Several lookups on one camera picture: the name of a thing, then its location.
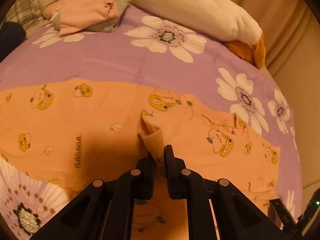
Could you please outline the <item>orange duck print garment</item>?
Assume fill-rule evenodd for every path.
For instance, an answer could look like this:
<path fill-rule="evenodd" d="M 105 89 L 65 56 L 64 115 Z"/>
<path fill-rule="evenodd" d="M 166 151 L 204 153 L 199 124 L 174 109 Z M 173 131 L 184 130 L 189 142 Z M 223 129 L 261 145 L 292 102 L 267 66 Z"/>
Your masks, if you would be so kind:
<path fill-rule="evenodd" d="M 110 181 L 151 154 L 152 200 L 135 204 L 133 239 L 187 239 L 187 206 L 170 200 L 163 150 L 203 178 L 226 178 L 261 211 L 277 198 L 280 149 L 248 120 L 191 94 L 74 79 L 1 92 L 1 215 L 29 239 L 96 179 Z"/>

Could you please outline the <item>purple floral bed sheet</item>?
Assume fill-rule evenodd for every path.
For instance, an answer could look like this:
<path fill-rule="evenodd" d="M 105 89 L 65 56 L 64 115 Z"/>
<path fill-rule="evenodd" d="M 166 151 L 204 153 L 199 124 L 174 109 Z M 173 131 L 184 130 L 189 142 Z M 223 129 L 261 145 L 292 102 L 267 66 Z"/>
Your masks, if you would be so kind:
<path fill-rule="evenodd" d="M 299 217 L 302 179 L 293 112 L 269 77 L 221 43 L 131 6 L 115 32 L 63 38 L 44 26 L 1 63 L 1 92 L 74 79 L 191 94 L 214 111 L 246 118 L 280 149 L 275 191 Z"/>

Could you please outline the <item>dark navy garment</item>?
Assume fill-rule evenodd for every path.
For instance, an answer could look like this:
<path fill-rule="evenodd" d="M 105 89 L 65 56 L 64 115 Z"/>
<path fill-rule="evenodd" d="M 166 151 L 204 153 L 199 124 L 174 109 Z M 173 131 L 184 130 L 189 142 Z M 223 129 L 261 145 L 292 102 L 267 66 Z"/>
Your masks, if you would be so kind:
<path fill-rule="evenodd" d="M 26 32 L 19 23 L 3 23 L 0 34 L 0 61 L 2 62 L 25 38 Z"/>

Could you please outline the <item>white goose plush toy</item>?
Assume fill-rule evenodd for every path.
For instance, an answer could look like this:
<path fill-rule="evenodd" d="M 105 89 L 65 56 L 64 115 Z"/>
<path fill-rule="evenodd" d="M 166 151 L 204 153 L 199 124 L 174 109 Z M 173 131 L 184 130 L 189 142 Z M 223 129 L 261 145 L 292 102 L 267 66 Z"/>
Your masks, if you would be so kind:
<path fill-rule="evenodd" d="M 231 0 L 132 0 L 137 7 L 223 42 L 257 69 L 265 65 L 263 31 Z"/>

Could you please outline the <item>pink folded garment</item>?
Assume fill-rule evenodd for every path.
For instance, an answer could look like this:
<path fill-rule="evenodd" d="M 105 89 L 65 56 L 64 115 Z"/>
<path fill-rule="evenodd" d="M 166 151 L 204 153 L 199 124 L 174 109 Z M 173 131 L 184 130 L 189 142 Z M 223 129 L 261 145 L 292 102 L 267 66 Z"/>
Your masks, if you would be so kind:
<path fill-rule="evenodd" d="M 46 0 L 40 4 L 42 16 L 50 20 L 59 14 L 59 35 L 77 33 L 94 24 L 118 18 L 116 0 Z"/>

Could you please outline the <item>plaid pillow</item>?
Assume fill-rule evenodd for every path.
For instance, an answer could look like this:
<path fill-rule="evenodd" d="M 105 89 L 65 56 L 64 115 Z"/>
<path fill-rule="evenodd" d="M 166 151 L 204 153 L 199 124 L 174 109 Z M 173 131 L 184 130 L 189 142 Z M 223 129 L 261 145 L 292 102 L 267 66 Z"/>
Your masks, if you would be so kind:
<path fill-rule="evenodd" d="M 27 30 L 44 20 L 40 2 L 42 0 L 16 0 L 8 13 L 4 16 L 5 22 L 16 22 L 20 24 L 24 30 Z"/>

